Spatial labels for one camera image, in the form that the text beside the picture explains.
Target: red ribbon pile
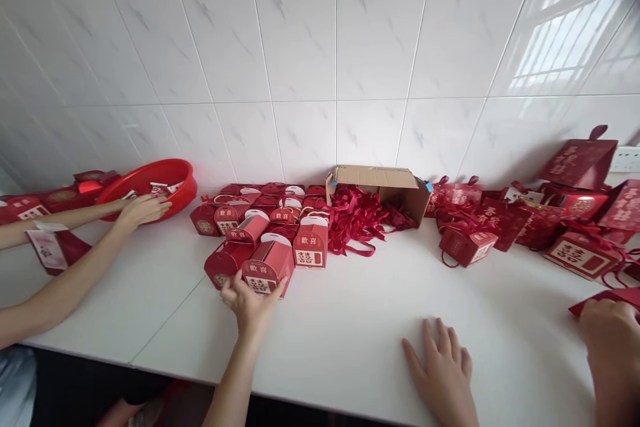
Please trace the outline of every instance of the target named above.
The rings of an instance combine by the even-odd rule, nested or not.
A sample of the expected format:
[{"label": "red ribbon pile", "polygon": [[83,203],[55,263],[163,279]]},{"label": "red ribbon pile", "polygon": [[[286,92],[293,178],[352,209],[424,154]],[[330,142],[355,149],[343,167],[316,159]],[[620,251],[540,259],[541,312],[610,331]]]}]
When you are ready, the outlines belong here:
[{"label": "red ribbon pile", "polygon": [[[384,240],[382,224],[394,227],[392,232],[415,227],[413,219],[402,213],[402,204],[390,200],[384,204],[380,195],[365,192],[355,185],[338,185],[331,196],[333,206],[329,219],[329,251],[336,255],[347,255],[347,250],[364,257],[371,257],[375,247],[369,243],[373,238]],[[348,246],[357,240],[369,250],[357,250]]]}]

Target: wedding favor box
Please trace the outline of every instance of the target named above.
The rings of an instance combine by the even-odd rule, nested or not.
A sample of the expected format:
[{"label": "wedding favor box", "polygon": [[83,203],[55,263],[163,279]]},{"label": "wedding favor box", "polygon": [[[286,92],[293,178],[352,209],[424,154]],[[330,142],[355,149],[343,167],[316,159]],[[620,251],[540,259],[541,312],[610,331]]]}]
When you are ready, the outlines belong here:
[{"label": "wedding favor box", "polygon": [[293,275],[291,247],[281,242],[263,242],[251,258],[243,262],[242,275],[249,287],[265,295],[273,292],[288,277],[289,281],[281,295],[284,298]]}]

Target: open cardboard box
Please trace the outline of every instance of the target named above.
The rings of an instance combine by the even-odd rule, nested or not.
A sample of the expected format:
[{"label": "open cardboard box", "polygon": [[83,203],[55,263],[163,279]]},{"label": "open cardboard box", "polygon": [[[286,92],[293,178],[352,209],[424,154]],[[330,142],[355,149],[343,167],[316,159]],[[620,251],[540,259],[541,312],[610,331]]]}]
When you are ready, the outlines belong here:
[{"label": "open cardboard box", "polygon": [[378,193],[380,200],[401,195],[405,212],[420,226],[427,210],[429,196],[433,188],[429,182],[414,176],[409,169],[392,167],[367,167],[364,165],[336,165],[327,175],[327,205],[331,205],[331,196],[338,183],[357,185],[364,191]]}]

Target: cardboard flap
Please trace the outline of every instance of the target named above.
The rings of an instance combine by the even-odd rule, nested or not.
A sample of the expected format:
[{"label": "cardboard flap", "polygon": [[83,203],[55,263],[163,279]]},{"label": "cardboard flap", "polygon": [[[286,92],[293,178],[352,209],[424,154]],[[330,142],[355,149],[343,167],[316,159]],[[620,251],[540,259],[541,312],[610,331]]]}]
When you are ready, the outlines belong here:
[{"label": "cardboard flap", "polygon": [[333,181],[373,187],[418,188],[411,170],[391,167],[338,165],[333,173]]}]

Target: hand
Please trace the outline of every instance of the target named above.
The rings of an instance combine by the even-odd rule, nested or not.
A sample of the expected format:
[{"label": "hand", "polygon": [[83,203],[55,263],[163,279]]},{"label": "hand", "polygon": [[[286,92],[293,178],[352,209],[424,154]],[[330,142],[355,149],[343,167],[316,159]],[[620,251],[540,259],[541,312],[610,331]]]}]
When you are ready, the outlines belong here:
[{"label": "hand", "polygon": [[585,304],[579,325],[596,387],[600,382],[613,382],[622,389],[640,390],[640,325],[636,315],[626,302],[592,299]]},{"label": "hand", "polygon": [[429,320],[424,321],[424,366],[405,338],[402,347],[413,383],[423,402],[443,427],[479,427],[471,395],[471,356],[460,348],[453,328],[447,329],[438,318],[439,340],[436,346]]},{"label": "hand", "polygon": [[141,224],[158,220],[169,210],[171,205],[166,197],[142,195],[131,200],[131,203],[120,213],[116,224],[135,229]]},{"label": "hand", "polygon": [[261,296],[242,280],[241,270],[227,279],[220,295],[237,318],[239,336],[262,337],[269,325],[273,306],[282,295],[288,280],[287,277],[283,278],[273,292],[268,296]]}]

